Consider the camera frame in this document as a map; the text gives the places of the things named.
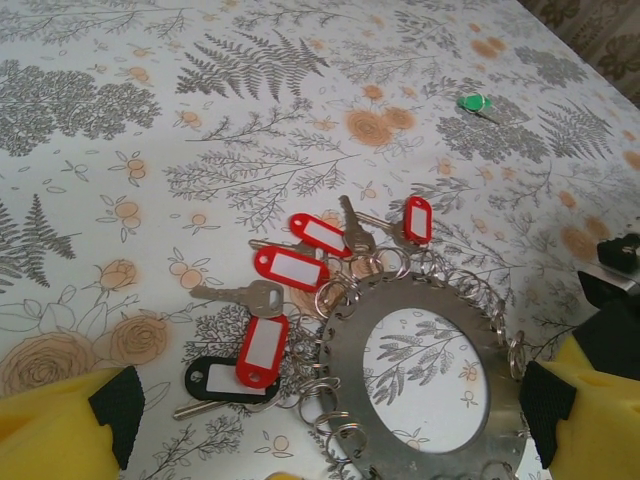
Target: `printed tablecloth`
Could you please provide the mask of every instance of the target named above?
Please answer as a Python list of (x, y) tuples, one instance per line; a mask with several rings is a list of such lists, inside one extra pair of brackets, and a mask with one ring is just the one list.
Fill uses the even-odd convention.
[[(235, 355), (248, 320), (189, 289), (247, 285), (247, 241), (295, 242), (291, 214), (429, 199), (434, 248), (547, 358), (593, 313), (577, 266), (638, 212), (638, 111), (515, 0), (5, 0), (0, 44), (1, 393), (136, 365), (127, 480), (338, 478), (295, 409), (171, 418), (185, 362)], [(475, 92), (499, 125), (456, 107)], [(453, 448), (486, 402), (475, 353), (394, 315), (372, 401), (414, 448)], [(295, 392), (289, 353), (282, 375)], [(532, 448), (519, 476), (550, 478)]]

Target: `table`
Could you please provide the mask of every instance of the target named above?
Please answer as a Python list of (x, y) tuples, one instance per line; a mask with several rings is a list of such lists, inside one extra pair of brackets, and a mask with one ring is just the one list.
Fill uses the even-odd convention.
[[(638, 111), (514, 0), (5, 0), (0, 43), (1, 393), (138, 366), (127, 480), (339, 477), (295, 410), (170, 416), (185, 362), (233, 355), (247, 320), (189, 289), (255, 279), (247, 241), (295, 241), (291, 214), (342, 226), (348, 194), (395, 221), (429, 199), (434, 248), (549, 358), (594, 311), (576, 268), (640, 205)], [(475, 92), (500, 125), (456, 107)], [(382, 337), (415, 334), (409, 314), (428, 316), (385, 319), (366, 375), (395, 365)], [(479, 424), (482, 371), (446, 319), (424, 322), (432, 378), (378, 408), (446, 451)], [(295, 392), (287, 359), (282, 374)], [(448, 414), (411, 423), (417, 399)], [(550, 478), (533, 448), (518, 473)]]

